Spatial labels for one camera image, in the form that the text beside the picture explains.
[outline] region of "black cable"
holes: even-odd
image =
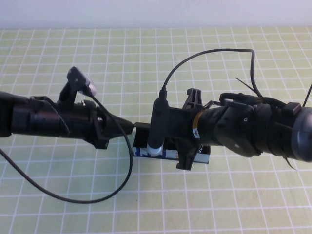
[[[191,60],[197,56],[209,54],[209,53],[214,53],[214,52],[250,52],[252,54],[251,63],[250,63],[250,80],[252,82],[254,92],[258,95],[258,97],[261,97],[261,98],[263,97],[262,94],[260,93],[260,91],[258,90],[257,85],[255,84],[255,81],[254,81],[254,50],[253,49],[214,49],[214,50],[206,50],[206,51],[202,51],[202,52],[199,52],[197,54],[194,54],[194,55],[184,59],[177,66],[174,67],[174,69],[167,76],[167,78],[166,78],[166,80],[162,86],[162,89],[166,89],[166,86],[167,86],[167,83],[169,82],[170,77],[184,63],[186,63],[187,61],[189,61],[189,60]]]
[[[95,98],[95,96],[91,96],[91,98],[99,105],[99,107],[101,108],[101,110],[103,112],[105,112],[112,120],[113,122],[117,125],[117,127],[120,129],[121,133],[123,134],[123,136],[126,139],[127,145],[128,145],[128,149],[129,149],[129,156],[130,156],[130,165],[129,165],[129,171],[127,174],[127,177],[125,178],[124,182],[111,194],[99,198],[99,199],[94,199],[94,200],[75,200],[75,199],[70,199],[70,198],[66,198],[66,197],[62,197],[59,196],[57,194],[54,194],[48,190],[46,190],[45,188],[43,188],[42,186],[38,185],[35,181],[33,181],[28,175],[25,174],[25,172],[23,172],[21,170],[21,168],[18,167],[18,165],[15,164],[14,161],[12,161],[12,159],[2,150],[0,149],[0,154],[12,165],[12,167],[14,167],[15,170],[17,170],[18,173],[20,173],[29,183],[31,183],[34,187],[36,187],[37,189],[39,189],[40,191],[42,191],[43,193],[54,197],[58,200],[62,200],[62,201],[66,201],[66,202],[70,202],[70,203],[77,203],[77,204],[92,204],[92,203],[98,203],[101,201],[105,201],[111,197],[113,197],[114,195],[116,195],[128,182],[131,172],[132,172],[132,166],[133,166],[133,150],[129,141],[129,138],[127,136],[127,134],[124,132],[124,130],[122,129],[122,127],[120,126],[120,124],[115,120],[115,118],[112,116],[112,114]]]

